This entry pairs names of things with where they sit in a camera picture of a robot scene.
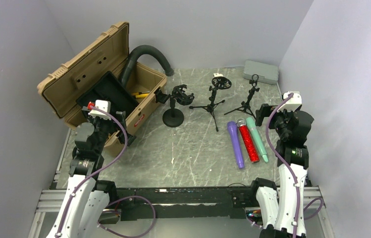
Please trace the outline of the black tripod stand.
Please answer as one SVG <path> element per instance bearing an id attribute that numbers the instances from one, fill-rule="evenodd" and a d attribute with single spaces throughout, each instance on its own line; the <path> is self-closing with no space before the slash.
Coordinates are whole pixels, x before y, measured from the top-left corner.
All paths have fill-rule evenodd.
<path id="1" fill-rule="evenodd" d="M 241 106 L 238 108 L 235 108 L 231 111 L 228 111 L 224 113 L 224 115 L 230 114 L 235 111 L 243 112 L 245 114 L 251 115 L 254 119 L 256 118 L 255 114 L 253 113 L 251 109 L 251 100 L 256 92 L 259 92 L 260 87 L 257 87 L 259 81 L 259 75 L 253 74 L 251 76 L 251 79 L 249 80 L 249 83 L 251 84 L 252 88 L 249 90 L 249 95 L 247 97 L 247 100 L 241 102 Z"/>

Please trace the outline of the black round base mic stand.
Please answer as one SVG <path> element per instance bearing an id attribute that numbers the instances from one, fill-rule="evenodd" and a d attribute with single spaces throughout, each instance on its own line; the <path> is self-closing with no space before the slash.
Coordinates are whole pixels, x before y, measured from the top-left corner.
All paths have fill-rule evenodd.
<path id="1" fill-rule="evenodd" d="M 194 94 L 186 94 L 186 89 L 186 84 L 177 85 L 168 95 L 170 108 L 162 115 L 162 121 L 166 126 L 178 127 L 184 122 L 184 114 L 175 107 L 175 104 L 178 103 L 182 106 L 187 106 L 194 101 Z"/>

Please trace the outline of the black tripod stand shock mount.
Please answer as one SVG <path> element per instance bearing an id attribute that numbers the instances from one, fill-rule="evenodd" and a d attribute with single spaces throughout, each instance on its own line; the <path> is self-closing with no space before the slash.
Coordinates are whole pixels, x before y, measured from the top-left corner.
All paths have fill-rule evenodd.
<path id="1" fill-rule="evenodd" d="M 214 120 L 214 124 L 215 124 L 215 130 L 216 130 L 216 132 L 218 132 L 219 129 L 218 129 L 218 126 L 217 126 L 214 110 L 219 104 L 224 103 L 225 100 L 222 100 L 222 101 L 217 102 L 217 103 L 215 103 L 214 101 L 216 99 L 216 95 L 217 95 L 218 90 L 229 89 L 232 86 L 232 83 L 225 76 L 223 76 L 223 77 L 212 77 L 211 82 L 212 82 L 212 85 L 209 87 L 209 91 L 211 92 L 211 96 L 209 97 L 210 103 L 207 104 L 206 106 L 189 106 L 189 109 L 201 108 L 201 109 L 206 110 L 212 116 L 212 118 Z"/>

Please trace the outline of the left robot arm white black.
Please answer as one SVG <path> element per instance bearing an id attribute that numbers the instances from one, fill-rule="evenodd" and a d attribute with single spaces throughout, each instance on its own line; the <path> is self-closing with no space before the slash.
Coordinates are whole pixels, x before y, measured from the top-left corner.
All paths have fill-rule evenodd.
<path id="1" fill-rule="evenodd" d="M 111 114 L 95 111 L 77 127 L 67 189 L 49 238 L 87 238 L 97 227 L 104 208 L 117 203 L 115 184 L 98 180 L 98 176 L 108 136 L 121 127 Z"/>

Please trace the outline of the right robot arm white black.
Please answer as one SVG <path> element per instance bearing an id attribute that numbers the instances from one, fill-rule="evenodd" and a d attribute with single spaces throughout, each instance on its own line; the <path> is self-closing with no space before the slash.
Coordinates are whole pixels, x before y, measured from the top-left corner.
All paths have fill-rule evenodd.
<path id="1" fill-rule="evenodd" d="M 304 238 L 304 186 L 308 175 L 309 152 L 305 145 L 314 118 L 301 106 L 262 104 L 256 111 L 256 125 L 268 118 L 266 130 L 276 131 L 279 139 L 273 148 L 277 157 L 280 186 L 258 178 L 248 192 L 251 204 L 260 206 L 262 238 Z"/>

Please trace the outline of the red glitter microphone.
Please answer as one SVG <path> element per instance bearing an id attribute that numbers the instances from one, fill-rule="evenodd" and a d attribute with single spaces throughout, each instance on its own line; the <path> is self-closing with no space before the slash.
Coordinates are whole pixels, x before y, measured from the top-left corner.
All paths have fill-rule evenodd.
<path id="1" fill-rule="evenodd" d="M 251 163 L 258 163 L 260 161 L 258 157 L 258 153 L 256 151 L 256 147 L 252 141 L 251 133 L 249 131 L 249 128 L 247 127 L 246 120 L 243 118 L 239 118 L 236 121 L 236 125 L 240 131 L 240 134 L 242 136 L 243 142 L 245 144 L 247 153 L 249 155 L 249 159 Z"/>

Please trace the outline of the purple microphone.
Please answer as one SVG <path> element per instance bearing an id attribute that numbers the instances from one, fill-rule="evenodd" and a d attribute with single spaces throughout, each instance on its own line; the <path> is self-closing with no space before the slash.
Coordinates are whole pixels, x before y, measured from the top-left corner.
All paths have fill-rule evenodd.
<path id="1" fill-rule="evenodd" d="M 243 155 L 242 155 L 242 151 L 240 147 L 240 142 L 238 139 L 238 133 L 237 133 L 238 129 L 237 129 L 236 122 L 229 121 L 227 123 L 227 130 L 228 130 L 228 133 L 231 139 L 236 164 L 239 169 L 243 169 L 245 165 L 244 165 L 244 159 L 243 159 Z"/>

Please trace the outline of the mint green microphone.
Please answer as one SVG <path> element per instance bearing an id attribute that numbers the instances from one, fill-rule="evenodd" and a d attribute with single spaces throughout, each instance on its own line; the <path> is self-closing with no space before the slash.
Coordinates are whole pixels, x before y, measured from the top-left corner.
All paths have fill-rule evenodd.
<path id="1" fill-rule="evenodd" d="M 266 148 L 264 146 L 263 140 L 262 140 L 262 138 L 261 138 L 261 136 L 260 136 L 260 134 L 257 130 L 255 120 L 252 117 L 248 117 L 248 118 L 246 118 L 246 124 L 247 124 L 247 127 L 248 127 L 249 131 L 250 131 L 252 139 L 255 143 L 258 155 L 262 158 L 262 160 L 265 163 L 268 163 L 269 159 L 268 159 L 267 151 L 266 151 Z"/>

